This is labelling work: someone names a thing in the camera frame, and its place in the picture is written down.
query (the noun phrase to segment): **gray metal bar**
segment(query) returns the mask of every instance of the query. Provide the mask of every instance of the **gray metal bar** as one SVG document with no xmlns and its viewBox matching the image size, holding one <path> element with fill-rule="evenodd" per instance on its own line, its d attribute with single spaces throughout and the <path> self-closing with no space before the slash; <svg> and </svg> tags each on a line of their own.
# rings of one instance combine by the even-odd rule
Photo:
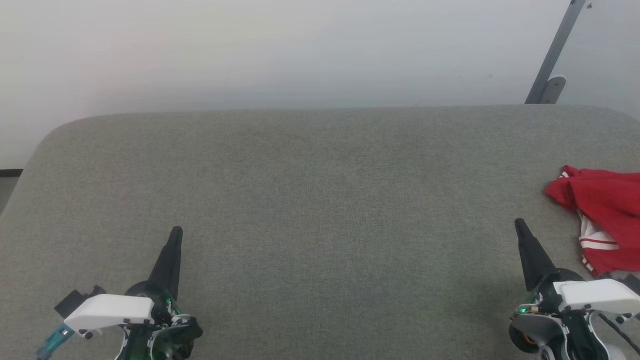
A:
<svg viewBox="0 0 640 360">
<path fill-rule="evenodd" d="M 529 96 L 527 96 L 527 100 L 524 102 L 525 104 L 540 103 L 540 99 L 542 97 L 542 93 L 545 91 L 545 87 L 547 86 L 549 76 L 551 76 L 551 72 L 556 66 L 556 62 L 560 57 L 560 53 L 566 43 L 566 39 L 569 37 L 571 29 L 573 28 L 575 21 L 578 19 L 578 15 L 580 15 L 580 11 L 584 7 L 585 1 L 586 0 L 571 0 L 569 7 L 566 9 L 566 13 L 564 13 L 560 27 L 556 32 L 556 36 L 551 42 L 545 61 L 542 62 L 540 71 L 538 71 L 538 76 L 536 76 L 536 80 L 533 82 L 531 91 L 529 91 Z"/>
</svg>

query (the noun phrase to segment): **white stripe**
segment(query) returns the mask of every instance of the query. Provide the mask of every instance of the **white stripe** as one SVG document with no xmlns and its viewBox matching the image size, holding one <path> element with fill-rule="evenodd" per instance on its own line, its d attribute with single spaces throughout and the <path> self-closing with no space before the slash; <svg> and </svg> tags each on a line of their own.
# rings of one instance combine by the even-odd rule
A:
<svg viewBox="0 0 640 360">
<path fill-rule="evenodd" d="M 618 250 L 620 247 L 618 244 L 604 244 L 594 241 L 580 241 L 583 249 L 598 249 L 598 250 Z"/>
</svg>

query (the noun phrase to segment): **red garment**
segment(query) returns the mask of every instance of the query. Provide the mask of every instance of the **red garment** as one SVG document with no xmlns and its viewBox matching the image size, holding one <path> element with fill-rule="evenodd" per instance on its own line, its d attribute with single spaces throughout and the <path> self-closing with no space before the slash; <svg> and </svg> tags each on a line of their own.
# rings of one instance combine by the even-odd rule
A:
<svg viewBox="0 0 640 360">
<path fill-rule="evenodd" d="M 640 172 L 621 174 L 565 165 L 545 191 L 582 219 L 583 263 L 598 277 L 640 271 Z"/>
</svg>

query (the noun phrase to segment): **black strip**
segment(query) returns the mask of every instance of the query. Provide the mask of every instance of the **black strip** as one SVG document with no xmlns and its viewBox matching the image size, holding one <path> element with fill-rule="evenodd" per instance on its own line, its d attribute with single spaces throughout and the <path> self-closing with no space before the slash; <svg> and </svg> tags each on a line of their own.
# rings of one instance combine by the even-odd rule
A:
<svg viewBox="0 0 640 360">
<path fill-rule="evenodd" d="M 0 169 L 0 177 L 19 177 L 23 170 L 21 168 Z"/>
</svg>

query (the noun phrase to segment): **folded clothing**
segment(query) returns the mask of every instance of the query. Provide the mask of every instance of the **folded clothing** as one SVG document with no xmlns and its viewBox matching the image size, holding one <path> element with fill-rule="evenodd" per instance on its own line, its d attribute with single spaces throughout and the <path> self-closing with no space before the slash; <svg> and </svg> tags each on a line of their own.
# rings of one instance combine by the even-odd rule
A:
<svg viewBox="0 0 640 360">
<path fill-rule="evenodd" d="M 640 271 L 640 172 L 621 174 L 565 165 L 545 191 L 582 221 L 582 262 L 596 277 Z"/>
</svg>

